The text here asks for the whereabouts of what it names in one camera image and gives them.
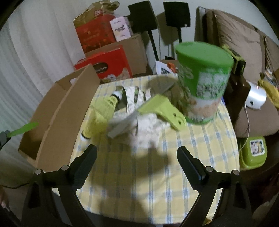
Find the person's left hand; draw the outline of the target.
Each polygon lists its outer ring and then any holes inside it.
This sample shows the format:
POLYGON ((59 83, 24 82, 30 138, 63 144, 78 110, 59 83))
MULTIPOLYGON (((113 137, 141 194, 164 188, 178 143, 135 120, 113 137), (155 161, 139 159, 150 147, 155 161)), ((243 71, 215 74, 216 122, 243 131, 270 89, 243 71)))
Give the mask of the person's left hand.
POLYGON ((0 204, 3 208, 9 208, 9 199, 3 186, 0 186, 0 204))

